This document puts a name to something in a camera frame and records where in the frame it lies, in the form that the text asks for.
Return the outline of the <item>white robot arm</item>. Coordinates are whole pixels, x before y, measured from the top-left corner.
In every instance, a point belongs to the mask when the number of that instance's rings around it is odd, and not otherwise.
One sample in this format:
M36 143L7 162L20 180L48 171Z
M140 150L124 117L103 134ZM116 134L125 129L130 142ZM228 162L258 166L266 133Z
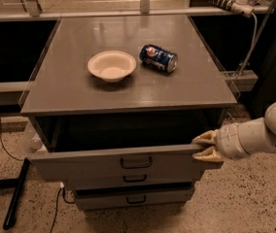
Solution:
M276 153L276 102L267 108L263 117L223 125L204 132L192 142L206 147L192 155L206 162L238 160L258 152Z

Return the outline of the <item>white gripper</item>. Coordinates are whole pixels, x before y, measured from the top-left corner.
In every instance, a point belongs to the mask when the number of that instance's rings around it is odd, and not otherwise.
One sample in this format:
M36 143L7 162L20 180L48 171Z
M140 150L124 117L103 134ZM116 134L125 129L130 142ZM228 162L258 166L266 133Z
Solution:
M219 130L209 130L195 137L192 142L199 145L215 145L194 153L192 157L204 162L223 162L224 157L239 160L250 155L243 149L241 136L244 126L242 123L231 123L222 126Z

